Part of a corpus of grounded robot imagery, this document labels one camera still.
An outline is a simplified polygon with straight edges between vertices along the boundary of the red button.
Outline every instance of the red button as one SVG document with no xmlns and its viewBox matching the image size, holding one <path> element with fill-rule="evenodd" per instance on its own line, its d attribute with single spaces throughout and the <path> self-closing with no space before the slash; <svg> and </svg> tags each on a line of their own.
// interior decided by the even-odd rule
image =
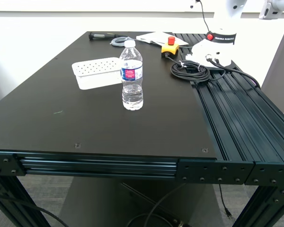
<svg viewBox="0 0 284 227">
<path fill-rule="evenodd" d="M 207 35 L 207 39 L 208 39 L 208 40 L 213 40 L 213 35 L 212 35 L 212 34 L 208 34 L 208 35 Z"/>
<path fill-rule="evenodd" d="M 170 37 L 169 37 L 169 42 L 168 42 L 168 44 L 171 45 L 171 46 L 172 46 L 173 44 L 175 44 L 175 39 L 176 39 L 175 37 L 170 36 Z"/>
</svg>

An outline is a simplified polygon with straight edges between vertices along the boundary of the table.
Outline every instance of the table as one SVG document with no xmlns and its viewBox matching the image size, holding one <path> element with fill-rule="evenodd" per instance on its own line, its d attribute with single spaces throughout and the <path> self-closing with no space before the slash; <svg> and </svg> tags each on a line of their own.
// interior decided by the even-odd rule
<svg viewBox="0 0 284 227">
<path fill-rule="evenodd" d="M 191 45 L 204 37 L 176 36 Z M 234 226 L 272 226 L 284 214 L 281 111 L 239 74 L 190 84 L 170 74 L 160 47 L 136 47 L 139 111 L 123 108 L 122 84 L 79 89 L 73 63 L 123 50 L 87 33 L 0 101 L 0 193 L 33 202 L 16 177 L 25 174 L 244 183 L 259 187 Z M 189 50 L 181 51 L 179 58 Z M 0 200 L 0 209 L 17 227 L 49 226 L 24 206 Z"/>
</svg>

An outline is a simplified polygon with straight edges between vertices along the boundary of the cable on floor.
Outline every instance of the cable on floor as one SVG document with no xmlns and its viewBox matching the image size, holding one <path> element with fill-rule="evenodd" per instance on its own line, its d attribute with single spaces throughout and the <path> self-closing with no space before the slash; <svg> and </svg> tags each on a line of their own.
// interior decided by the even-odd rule
<svg viewBox="0 0 284 227">
<path fill-rule="evenodd" d="M 229 219 L 232 218 L 232 214 L 230 213 L 230 211 L 227 209 L 227 207 L 225 206 L 225 203 L 224 203 L 224 199 L 223 199 L 223 195 L 222 195 L 222 189 L 221 189 L 221 185 L 219 184 L 219 188 L 220 188 L 220 194 L 221 194 L 221 200 L 222 200 L 222 204 L 223 204 L 223 207 L 225 209 L 225 213 L 227 215 L 227 217 Z"/>
<path fill-rule="evenodd" d="M 216 66 L 216 67 L 218 67 L 218 68 L 220 68 L 220 69 L 224 69 L 224 70 L 229 71 L 229 72 L 236 72 L 236 73 L 241 74 L 242 76 L 245 76 L 245 77 L 251 79 L 252 82 L 254 82 L 255 85 L 256 85 L 258 88 L 261 89 L 261 86 L 260 86 L 259 82 L 257 82 L 257 80 L 256 80 L 255 78 L 253 78 L 251 75 L 249 75 L 249 74 L 247 74 L 247 73 L 245 73 L 245 72 L 241 72 L 241 71 L 239 71 L 239 70 L 233 70 L 233 69 L 229 69 L 229 68 L 227 68 L 227 67 L 224 67 L 224 66 L 222 66 L 222 65 L 219 63 L 219 60 L 218 60 L 218 59 L 215 59 L 215 61 L 216 61 L 217 63 L 215 63 L 211 58 L 209 58 L 209 59 L 207 59 L 207 60 L 208 60 L 211 64 L 213 64 L 214 66 Z"/>
<path fill-rule="evenodd" d="M 124 46 L 124 43 L 126 40 L 134 40 L 132 39 L 131 37 L 117 37 L 117 38 L 114 38 L 110 44 L 112 46 Z"/>
<path fill-rule="evenodd" d="M 144 226 L 143 227 L 147 227 L 147 223 L 148 223 L 148 220 L 150 219 L 152 213 L 154 212 L 154 210 L 160 205 L 160 203 L 165 200 L 167 197 L 169 197 L 171 194 L 173 194 L 174 192 L 176 192 L 177 190 L 179 190 L 180 188 L 182 188 L 184 185 L 186 185 L 185 183 L 184 184 L 181 184 L 180 186 L 178 186 L 177 188 L 174 188 L 173 190 L 171 190 L 169 193 L 167 193 L 166 195 L 164 195 L 157 203 L 156 205 L 153 206 L 153 208 L 151 209 L 150 213 L 148 214 L 145 222 L 144 222 Z"/>
<path fill-rule="evenodd" d="M 145 214 L 137 215 L 136 217 L 132 218 L 132 219 L 127 223 L 126 227 L 129 227 L 130 224 L 131 224 L 135 219 L 137 219 L 137 218 L 139 218 L 139 217 L 142 217 L 142 216 L 146 216 L 146 215 L 148 215 L 148 214 L 145 213 Z M 160 215 L 152 214 L 152 216 L 155 216 L 155 217 L 157 217 L 157 218 L 162 219 L 162 220 L 165 221 L 170 227 L 173 227 L 172 224 L 171 224 L 169 221 L 167 221 L 165 218 L 161 217 Z"/>
<path fill-rule="evenodd" d="M 18 200 L 18 199 L 14 199 L 14 198 L 11 198 L 11 197 L 8 197 L 8 196 L 4 196 L 4 195 L 0 195 L 0 199 L 2 200 L 8 200 L 8 201 L 11 201 L 11 202 L 15 202 L 15 203 L 19 203 L 19 204 L 22 204 L 26 207 L 29 207 L 29 208 L 32 208 L 32 209 L 35 209 L 35 210 L 39 210 L 45 214 L 48 214 L 49 216 L 53 217 L 54 219 L 56 219 L 57 221 L 59 221 L 64 227 L 69 227 L 65 222 L 63 222 L 60 218 L 58 218 L 56 215 L 54 215 L 53 213 L 41 208 L 41 207 L 38 207 L 32 203 L 29 203 L 29 202 L 25 202 L 23 200 Z"/>
<path fill-rule="evenodd" d="M 206 27 L 207 27 L 208 32 L 210 32 L 210 30 L 209 30 L 209 28 L 208 28 L 208 25 L 207 25 L 207 23 L 206 23 L 206 21 L 205 21 L 204 10 L 203 10 L 203 4 L 202 4 L 201 0 L 195 0 L 195 1 L 196 1 L 196 2 L 200 2 L 200 4 L 201 4 L 203 20 L 204 20 L 204 23 L 205 23 L 205 25 L 206 25 Z"/>
</svg>

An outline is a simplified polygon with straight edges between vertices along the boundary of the bottle label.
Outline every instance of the bottle label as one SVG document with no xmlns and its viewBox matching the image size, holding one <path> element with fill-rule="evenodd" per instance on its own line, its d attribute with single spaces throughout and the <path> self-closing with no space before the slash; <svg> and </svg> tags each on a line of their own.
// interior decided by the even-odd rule
<svg viewBox="0 0 284 227">
<path fill-rule="evenodd" d="M 142 66 L 136 69 L 121 68 L 121 77 L 124 80 L 137 80 L 142 77 Z"/>
</svg>

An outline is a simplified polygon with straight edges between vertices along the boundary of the table leg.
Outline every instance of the table leg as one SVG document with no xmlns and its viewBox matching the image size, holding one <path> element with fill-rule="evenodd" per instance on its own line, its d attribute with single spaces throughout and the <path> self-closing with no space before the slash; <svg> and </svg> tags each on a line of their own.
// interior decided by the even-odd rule
<svg viewBox="0 0 284 227">
<path fill-rule="evenodd" d="M 284 189 L 259 186 L 233 227 L 272 227 L 284 214 Z"/>
<path fill-rule="evenodd" d="M 0 176 L 0 195 L 35 204 L 16 176 Z M 16 227 L 50 227 L 40 211 L 0 199 L 0 210 Z"/>
</svg>

